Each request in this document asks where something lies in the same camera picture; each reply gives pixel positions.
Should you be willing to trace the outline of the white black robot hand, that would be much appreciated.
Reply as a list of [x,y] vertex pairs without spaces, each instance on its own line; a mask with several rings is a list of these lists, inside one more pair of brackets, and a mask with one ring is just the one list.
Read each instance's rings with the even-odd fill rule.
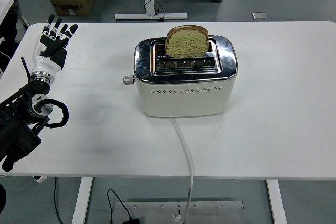
[[53,23],[55,16],[51,14],[38,36],[32,60],[32,74],[45,73],[54,78],[63,69],[67,56],[67,46],[78,29],[77,24],[68,26],[59,18]]

